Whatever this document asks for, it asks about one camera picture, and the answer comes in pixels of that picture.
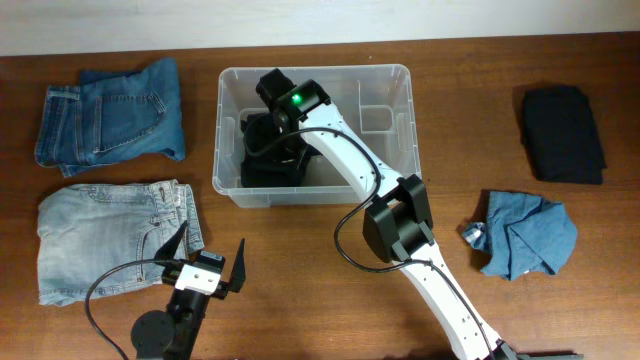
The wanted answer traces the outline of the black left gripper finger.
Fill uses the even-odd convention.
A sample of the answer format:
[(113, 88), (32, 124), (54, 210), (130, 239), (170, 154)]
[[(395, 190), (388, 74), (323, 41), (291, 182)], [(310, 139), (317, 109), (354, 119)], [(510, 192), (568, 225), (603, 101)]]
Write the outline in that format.
[(245, 239), (242, 238), (236, 253), (231, 275), (228, 281), (228, 291), (239, 293), (246, 281), (246, 267), (244, 260)]
[(182, 239), (186, 233), (188, 227), (188, 222), (184, 221), (176, 233), (171, 236), (171, 238), (165, 242), (155, 253), (155, 260), (172, 260), (180, 246)]

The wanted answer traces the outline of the clear plastic storage bin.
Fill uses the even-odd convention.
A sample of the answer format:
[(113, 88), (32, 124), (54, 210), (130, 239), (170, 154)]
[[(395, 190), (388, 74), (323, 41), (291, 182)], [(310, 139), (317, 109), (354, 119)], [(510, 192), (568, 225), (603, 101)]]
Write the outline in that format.
[(245, 147), (241, 124), (265, 113), (256, 86), (266, 67), (232, 67), (219, 75), (212, 185), (241, 208), (276, 205), (359, 204), (374, 188), (422, 174), (412, 80), (401, 64), (285, 67), (296, 85), (312, 79), (330, 96), (333, 111), (312, 117), (301, 139), (326, 156), (308, 163), (297, 187), (255, 187), (241, 182)]

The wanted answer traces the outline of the blue shirt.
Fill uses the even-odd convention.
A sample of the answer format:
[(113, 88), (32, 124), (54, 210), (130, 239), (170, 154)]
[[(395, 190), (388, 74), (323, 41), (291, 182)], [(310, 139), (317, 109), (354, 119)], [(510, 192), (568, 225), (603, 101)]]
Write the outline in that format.
[(557, 274), (575, 249), (578, 230), (561, 202), (492, 191), (486, 219), (470, 223), (462, 237), (491, 256), (485, 275), (514, 281), (531, 272)]

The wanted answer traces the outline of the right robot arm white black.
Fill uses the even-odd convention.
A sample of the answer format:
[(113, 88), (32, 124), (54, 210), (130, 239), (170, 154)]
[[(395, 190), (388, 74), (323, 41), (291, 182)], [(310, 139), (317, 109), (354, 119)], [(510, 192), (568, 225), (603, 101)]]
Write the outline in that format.
[(514, 359), (515, 351), (476, 311), (448, 269), (432, 231), (426, 187), (377, 157), (349, 127), (315, 81), (294, 84), (280, 70), (263, 75), (256, 92), (280, 134), (275, 144), (307, 144), (323, 155), (353, 188), (364, 214), (363, 237), (384, 262), (401, 271), (443, 327), (457, 358)]

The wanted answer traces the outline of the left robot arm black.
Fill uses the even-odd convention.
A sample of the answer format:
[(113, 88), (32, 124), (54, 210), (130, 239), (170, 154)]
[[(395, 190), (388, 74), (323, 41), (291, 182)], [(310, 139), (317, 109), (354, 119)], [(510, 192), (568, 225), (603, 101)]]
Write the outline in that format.
[(223, 300), (238, 293), (246, 280), (245, 242), (236, 253), (230, 278), (221, 279), (225, 258), (207, 251), (194, 259), (175, 257), (187, 222), (155, 253), (154, 259), (164, 267), (161, 280), (173, 287), (164, 310), (141, 315), (131, 330), (131, 342), (138, 359), (188, 359), (212, 299)]

